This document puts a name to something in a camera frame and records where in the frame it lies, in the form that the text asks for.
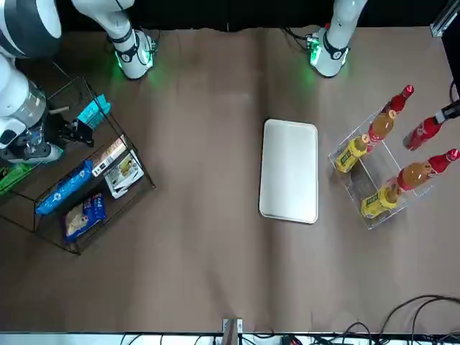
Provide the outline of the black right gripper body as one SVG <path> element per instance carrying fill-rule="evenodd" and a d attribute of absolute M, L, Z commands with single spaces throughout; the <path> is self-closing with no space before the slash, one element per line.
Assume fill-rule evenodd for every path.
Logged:
<path fill-rule="evenodd" d="M 48 143 L 59 148 L 65 148 L 67 142 L 60 135 L 66 124 L 67 121 L 64 120 L 62 114 L 45 114 L 37 128 L 35 143 Z"/>

